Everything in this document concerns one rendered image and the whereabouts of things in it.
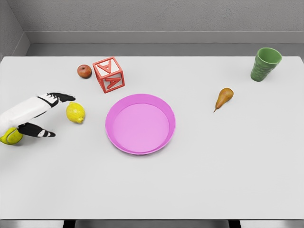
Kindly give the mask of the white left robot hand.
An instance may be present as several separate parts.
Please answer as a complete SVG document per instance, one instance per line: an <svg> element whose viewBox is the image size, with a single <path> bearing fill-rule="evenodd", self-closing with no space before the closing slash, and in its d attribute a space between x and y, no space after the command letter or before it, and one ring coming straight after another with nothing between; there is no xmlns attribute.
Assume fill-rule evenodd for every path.
<svg viewBox="0 0 304 228"><path fill-rule="evenodd" d="M36 138L55 137L55 133L29 121L41 116L59 103L74 101L75 99L72 95L58 92L50 92L29 98L8 110L8 123L12 127L16 127L19 133L26 136Z"/></svg>

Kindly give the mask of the yellow lemon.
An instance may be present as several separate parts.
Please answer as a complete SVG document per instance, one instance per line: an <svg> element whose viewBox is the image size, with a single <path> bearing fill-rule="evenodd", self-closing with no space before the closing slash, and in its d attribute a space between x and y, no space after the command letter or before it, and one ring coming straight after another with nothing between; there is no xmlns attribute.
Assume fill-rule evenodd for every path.
<svg viewBox="0 0 304 228"><path fill-rule="evenodd" d="M70 102L66 108L66 116L71 122L81 124L85 119L86 112L79 103Z"/></svg>

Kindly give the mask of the pink round plate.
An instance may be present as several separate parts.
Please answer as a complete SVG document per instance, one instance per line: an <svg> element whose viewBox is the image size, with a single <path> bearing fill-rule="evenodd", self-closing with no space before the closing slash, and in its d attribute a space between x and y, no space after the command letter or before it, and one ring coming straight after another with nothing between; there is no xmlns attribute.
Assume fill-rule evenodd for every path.
<svg viewBox="0 0 304 228"><path fill-rule="evenodd" d="M146 155L166 146L176 128L172 108L161 98L134 94L117 101L105 119L111 143L128 154Z"/></svg>

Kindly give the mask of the yellow-green tennis ball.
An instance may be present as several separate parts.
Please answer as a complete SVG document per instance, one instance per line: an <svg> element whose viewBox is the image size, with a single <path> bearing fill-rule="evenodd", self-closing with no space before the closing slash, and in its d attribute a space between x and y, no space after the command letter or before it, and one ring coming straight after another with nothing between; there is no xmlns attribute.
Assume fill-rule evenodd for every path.
<svg viewBox="0 0 304 228"><path fill-rule="evenodd" d="M17 128L13 127L6 131L6 133L0 137L0 142L6 145L14 145L19 143L23 138L23 134L21 134Z"/></svg>

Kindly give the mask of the red apple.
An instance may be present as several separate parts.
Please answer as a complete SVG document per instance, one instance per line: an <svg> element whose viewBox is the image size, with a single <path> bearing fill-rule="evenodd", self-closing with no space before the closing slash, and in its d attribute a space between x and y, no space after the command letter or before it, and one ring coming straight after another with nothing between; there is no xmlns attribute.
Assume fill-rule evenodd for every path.
<svg viewBox="0 0 304 228"><path fill-rule="evenodd" d="M77 68L77 74L81 77L81 78L89 78L92 75L92 69L89 65L80 65Z"/></svg>

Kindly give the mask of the red letter block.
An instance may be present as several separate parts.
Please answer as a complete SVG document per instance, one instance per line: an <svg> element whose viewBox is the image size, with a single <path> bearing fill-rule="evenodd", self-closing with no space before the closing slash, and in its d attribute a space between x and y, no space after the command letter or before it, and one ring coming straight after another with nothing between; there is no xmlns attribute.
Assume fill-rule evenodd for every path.
<svg viewBox="0 0 304 228"><path fill-rule="evenodd" d="M104 93L124 87L124 73L115 57L93 63L96 79Z"/></svg>

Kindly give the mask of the brown pear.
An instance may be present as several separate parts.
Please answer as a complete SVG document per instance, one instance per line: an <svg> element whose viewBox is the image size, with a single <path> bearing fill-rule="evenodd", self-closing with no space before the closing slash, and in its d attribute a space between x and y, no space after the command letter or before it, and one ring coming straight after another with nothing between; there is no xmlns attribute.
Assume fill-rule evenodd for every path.
<svg viewBox="0 0 304 228"><path fill-rule="evenodd" d="M215 104L215 110L213 112L220 109L226 102L228 102L233 97L233 95L234 92L232 89L223 88L218 95L218 99Z"/></svg>

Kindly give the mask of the green ribbed cup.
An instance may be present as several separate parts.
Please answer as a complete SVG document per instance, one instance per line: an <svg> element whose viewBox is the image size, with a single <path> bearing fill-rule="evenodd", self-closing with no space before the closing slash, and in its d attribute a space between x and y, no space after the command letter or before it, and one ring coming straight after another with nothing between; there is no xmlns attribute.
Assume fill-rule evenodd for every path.
<svg viewBox="0 0 304 228"><path fill-rule="evenodd" d="M282 55L276 49L269 47L259 49L255 56L254 66L250 75L251 79L256 82L263 81L281 60Z"/></svg>

